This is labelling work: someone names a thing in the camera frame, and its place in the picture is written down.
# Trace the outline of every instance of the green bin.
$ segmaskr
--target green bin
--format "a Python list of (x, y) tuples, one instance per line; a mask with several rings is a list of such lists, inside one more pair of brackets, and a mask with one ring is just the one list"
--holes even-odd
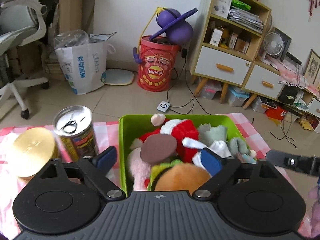
[[(146, 132), (152, 132), (156, 129), (151, 123), (152, 115), (144, 114), (129, 114), (119, 120), (119, 159), (120, 159), (120, 183), (121, 189), (128, 195), (133, 186), (133, 182), (129, 178), (125, 170), (127, 156), (131, 152), (130, 145), (135, 138), (140, 137)], [(171, 119), (190, 119), (196, 128), (201, 124), (209, 123), (211, 126), (223, 126), (228, 128), (228, 138), (240, 137), (244, 140), (242, 134), (234, 124), (234, 122), (226, 115), (166, 115), (166, 118)]]

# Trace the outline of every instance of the white wall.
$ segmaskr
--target white wall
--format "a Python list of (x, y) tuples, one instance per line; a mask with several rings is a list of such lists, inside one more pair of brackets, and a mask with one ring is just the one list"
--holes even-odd
[[(199, 4), (200, 0), (96, 0), (94, 33), (117, 32), (110, 41), (117, 53), (109, 55), (108, 59), (133, 62), (133, 47), (137, 46), (141, 32), (158, 6), (185, 13), (198, 8)], [(196, 14), (187, 21), (194, 26)], [(152, 35), (158, 30), (160, 27), (154, 19), (145, 35)]]
[(309, 20), (309, 0), (260, 0), (272, 9), (273, 25), (292, 38), (289, 52), (305, 66), (310, 50), (320, 55), (320, 6)]

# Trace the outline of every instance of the wooden drawer handle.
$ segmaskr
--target wooden drawer handle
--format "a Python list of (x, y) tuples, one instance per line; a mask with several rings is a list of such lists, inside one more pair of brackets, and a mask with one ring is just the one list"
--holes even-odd
[(220, 69), (222, 71), (226, 71), (226, 72), (233, 72), (233, 68), (231, 67), (227, 67), (225, 65), (221, 65), (221, 64), (217, 64), (217, 69)]
[(267, 88), (273, 88), (273, 84), (270, 84), (268, 82), (262, 81), (262, 85), (267, 87)]

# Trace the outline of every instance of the floor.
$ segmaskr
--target floor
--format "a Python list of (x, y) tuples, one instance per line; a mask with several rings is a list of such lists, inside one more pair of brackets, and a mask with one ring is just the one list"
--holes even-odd
[[(84, 105), (93, 112), (94, 122), (116, 121), (125, 114), (154, 114), (160, 101), (166, 101), (166, 92), (152, 93), (138, 87), (134, 82), (128, 86), (104, 86), (86, 95), (75, 95), (67, 82), (56, 80), (50, 81), (50, 88), (42, 90), (40, 87), (29, 88), (23, 91), (25, 102), (29, 107), (30, 118), (20, 118), (20, 107), (14, 98), (11, 98), (0, 111), (0, 129), (9, 126), (22, 125), (49, 125), (53, 117), (62, 109), (72, 105)], [(182, 106), (193, 98), (185, 85), (179, 81), (169, 92), (169, 101), (173, 106)], [(289, 144), (285, 139), (277, 140), (270, 132), (277, 137), (283, 137), (281, 128), (270, 121), (264, 114), (254, 112), (251, 108), (243, 110), (241, 107), (231, 107), (227, 103), (221, 105), (219, 96), (214, 100), (199, 99), (200, 104), (210, 114), (243, 113), (249, 120), (254, 118), (253, 126), (268, 143), (270, 148), (286, 151), (299, 155), (319, 155), (320, 135), (313, 131), (303, 130), (298, 123), (292, 124), (288, 136), (295, 140), (295, 145)], [(191, 106), (178, 108), (181, 113), (187, 113)], [(198, 103), (195, 104), (190, 114), (205, 114)], [(297, 174), (288, 171), (290, 178), (297, 187), (298, 192), (306, 201), (307, 210), (314, 200), (308, 199), (308, 191), (317, 183), (317, 178)]]

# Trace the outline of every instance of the lay's bucket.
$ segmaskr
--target lay's bucket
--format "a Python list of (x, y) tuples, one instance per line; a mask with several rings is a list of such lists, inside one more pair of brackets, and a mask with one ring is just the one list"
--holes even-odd
[(144, 36), (140, 41), (140, 59), (142, 63), (138, 68), (138, 85), (145, 90), (161, 92), (169, 88), (171, 71), (175, 63), (178, 45), (168, 45), (157, 43), (155, 38), (151, 42), (150, 36)]

